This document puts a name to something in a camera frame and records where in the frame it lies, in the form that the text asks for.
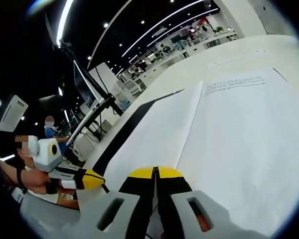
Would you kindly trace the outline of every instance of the monitor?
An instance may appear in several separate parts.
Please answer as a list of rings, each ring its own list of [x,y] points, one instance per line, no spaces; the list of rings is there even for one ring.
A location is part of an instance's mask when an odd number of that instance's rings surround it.
[[[89,85],[87,84],[85,77],[83,76],[80,68],[78,67],[75,61],[73,61],[73,65],[74,65],[75,85],[79,93],[81,94],[82,98],[85,100],[87,107],[90,108],[93,102],[95,102],[96,97],[93,94],[92,89],[90,89]]]

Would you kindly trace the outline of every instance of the office desk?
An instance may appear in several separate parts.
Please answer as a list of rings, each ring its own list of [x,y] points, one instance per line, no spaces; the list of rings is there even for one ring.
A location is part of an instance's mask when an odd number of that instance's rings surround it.
[[[140,105],[195,86],[201,80],[211,82],[227,75],[274,67],[299,95],[299,43],[290,36],[266,35],[243,38],[207,49],[166,69],[126,110],[84,165],[92,169],[108,145]],[[79,191],[81,207],[90,198],[102,195],[102,188]]]

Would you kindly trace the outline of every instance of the person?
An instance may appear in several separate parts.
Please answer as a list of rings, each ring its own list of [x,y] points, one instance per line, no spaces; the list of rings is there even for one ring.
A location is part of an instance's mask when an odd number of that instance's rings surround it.
[[[60,188],[57,189],[58,192],[56,194],[47,194],[46,183],[50,182],[50,178],[47,173],[40,172],[35,168],[34,160],[29,156],[27,139],[27,135],[15,137],[17,155],[25,164],[25,170],[21,171],[21,176],[22,174],[25,174],[25,178],[21,177],[24,187],[28,189],[29,193],[45,201],[72,209],[79,209],[78,201],[69,199],[69,194],[75,193],[75,190],[63,189],[60,186]],[[13,170],[2,163],[1,165],[7,170]]]
[[[62,138],[55,135],[54,118],[52,116],[45,118],[44,134],[46,138],[56,139],[62,156],[66,157],[73,165],[83,166],[84,162],[81,162],[71,150],[66,150],[66,142],[69,140],[69,137]]]
[[[59,138],[55,135],[54,118],[52,116],[48,116],[45,119],[44,134],[46,138],[56,139],[59,144],[61,154],[63,155],[66,149],[66,142],[69,140],[69,137]]]
[[[161,44],[160,46],[161,46],[161,48],[163,48],[163,52],[165,54],[168,54],[171,51],[169,46],[165,46],[164,44]]]

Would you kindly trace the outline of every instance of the white pillar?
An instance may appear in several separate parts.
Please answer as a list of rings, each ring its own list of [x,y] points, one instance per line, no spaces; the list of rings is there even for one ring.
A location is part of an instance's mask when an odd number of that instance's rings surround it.
[[[239,38],[267,35],[266,30],[248,0],[214,0],[237,32]]]

